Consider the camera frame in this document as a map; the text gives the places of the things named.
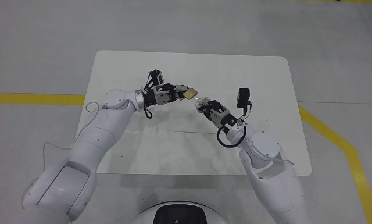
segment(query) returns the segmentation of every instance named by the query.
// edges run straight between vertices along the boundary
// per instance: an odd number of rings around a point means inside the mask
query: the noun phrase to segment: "black cable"
[[[237,147],[238,145],[240,145],[243,140],[245,139],[245,136],[246,136],[246,127],[244,126],[244,132],[243,132],[243,136],[239,139],[239,141],[237,143],[235,143],[234,145],[227,145],[225,143],[223,143],[220,139],[220,134],[221,134],[221,131],[223,130],[223,128],[225,128],[225,126],[222,126],[221,128],[219,128],[219,131],[217,131],[217,141],[224,147],[226,148],[234,148],[234,147]]]
[[[145,115],[146,115],[146,117],[147,117],[148,119],[151,119],[151,118],[152,118],[152,112],[147,111],[147,108],[146,108],[145,103],[144,103],[144,111],[145,111]]]

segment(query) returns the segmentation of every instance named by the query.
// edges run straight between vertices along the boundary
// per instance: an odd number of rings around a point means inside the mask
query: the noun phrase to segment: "white table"
[[[248,122],[274,135],[295,164],[298,175],[311,165],[296,96],[285,58],[269,56],[174,54],[99,51],[96,55],[84,107],[102,103],[108,90],[136,90],[148,71],[159,69],[166,83],[185,84],[199,97],[216,99],[236,117],[240,87],[251,89],[253,108]],[[88,112],[83,111],[79,129]],[[119,142],[106,154],[98,173],[165,175],[245,175],[238,149],[216,140],[217,129],[195,109],[195,100],[176,101],[151,110],[153,119],[135,113]]]

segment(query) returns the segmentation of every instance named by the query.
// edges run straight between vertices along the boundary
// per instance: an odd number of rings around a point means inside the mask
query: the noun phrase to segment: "gray floor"
[[[296,0],[0,0],[0,92],[85,94],[97,51],[283,56],[299,104],[356,146],[372,184],[372,4]],[[79,106],[0,105],[0,216],[42,171],[42,144],[69,145]],[[303,123],[314,223],[367,223],[344,153]],[[47,149],[47,163],[65,152]],[[273,223],[239,176],[99,175],[74,223],[129,223],[167,200],[230,223]]]

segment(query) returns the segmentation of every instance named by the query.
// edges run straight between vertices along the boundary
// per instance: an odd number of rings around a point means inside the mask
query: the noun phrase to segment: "white robot body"
[[[96,110],[98,113],[92,113],[95,118],[78,135],[66,159],[47,169],[25,192],[22,201],[25,210],[15,216],[12,223],[67,224],[80,216],[96,188],[98,165],[107,151],[122,137],[133,113],[144,109],[146,116],[151,118],[152,114],[147,111],[147,107],[186,97],[184,94],[188,87],[161,85],[163,77],[157,70],[150,72],[150,75],[152,80],[148,84],[155,84],[154,90],[147,84],[144,91],[125,92],[118,89],[107,93],[105,104]],[[248,95],[242,94],[242,97],[249,98],[249,90]],[[225,132],[227,140],[232,144],[222,143],[217,134],[221,145],[241,149],[240,160],[252,187],[276,224],[311,224],[300,182],[280,144],[267,133],[254,130],[243,118],[236,119],[218,101],[203,98],[197,102],[196,108],[219,128],[218,134]],[[266,169],[257,173],[256,169],[263,168]],[[177,224],[177,220],[180,224],[227,223],[218,213],[203,205],[171,202],[146,210],[135,219],[134,224],[163,224],[162,221],[167,218],[175,218],[174,224]],[[181,218],[190,220],[180,222]],[[192,218],[198,218],[200,223],[192,221]]]
[[[131,224],[165,223],[227,224],[225,219],[216,211],[204,205],[186,201],[173,201],[155,205],[139,214]]]

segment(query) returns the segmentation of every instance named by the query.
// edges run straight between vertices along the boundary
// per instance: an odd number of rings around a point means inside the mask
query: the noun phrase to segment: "white cable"
[[[61,150],[64,150],[64,151],[68,151],[69,149],[71,148],[63,148],[63,147],[59,147],[57,145],[54,145],[53,143],[50,143],[50,142],[46,142],[44,143],[44,145],[42,146],[42,171],[44,172],[45,171],[45,147],[47,145],[51,145],[55,148],[58,148],[58,149],[61,149]]]
[[[79,137],[80,137],[80,135],[81,135],[81,132],[83,132],[83,130],[88,126],[88,125],[90,125],[90,123],[92,123],[92,121],[97,117],[97,115],[98,115],[98,112],[99,112],[99,104],[97,103],[97,102],[95,102],[95,101],[92,101],[92,102],[89,102],[86,106],[85,106],[85,110],[86,111],[88,111],[89,113],[91,113],[91,111],[89,111],[88,110],[88,105],[89,104],[96,104],[97,105],[97,112],[95,113],[95,115],[94,115],[94,117],[83,127],[83,128],[81,128],[81,130],[79,131],[79,134],[77,135],[77,137],[76,137],[76,139],[75,139],[75,141],[74,141],[74,143],[70,146],[70,148],[73,148],[74,146],[75,146],[75,144],[76,144],[76,142],[77,142],[77,140],[79,139]]]

